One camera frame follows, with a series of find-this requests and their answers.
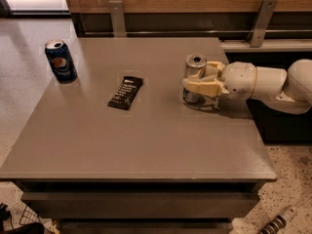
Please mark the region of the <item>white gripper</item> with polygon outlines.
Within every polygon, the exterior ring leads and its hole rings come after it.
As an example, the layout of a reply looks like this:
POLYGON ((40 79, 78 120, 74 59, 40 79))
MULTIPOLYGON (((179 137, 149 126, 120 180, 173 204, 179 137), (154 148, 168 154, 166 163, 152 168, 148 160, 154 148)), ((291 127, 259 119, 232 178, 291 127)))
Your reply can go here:
POLYGON ((231 99, 246 100, 253 93, 256 73, 256 67, 249 62, 236 61, 225 66, 220 61, 208 61, 205 75, 213 80, 184 78, 182 85, 189 92, 210 98, 227 95, 231 99))

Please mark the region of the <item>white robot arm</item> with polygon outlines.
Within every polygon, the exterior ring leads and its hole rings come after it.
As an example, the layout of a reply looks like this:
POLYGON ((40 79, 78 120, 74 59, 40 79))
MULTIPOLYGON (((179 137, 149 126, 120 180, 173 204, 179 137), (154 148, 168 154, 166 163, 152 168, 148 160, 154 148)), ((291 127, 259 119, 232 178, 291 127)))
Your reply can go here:
POLYGON ((208 98, 256 99, 277 111, 303 114, 312 106, 312 60, 297 60, 287 70, 250 62, 208 61, 203 76, 191 75, 182 85, 208 98))

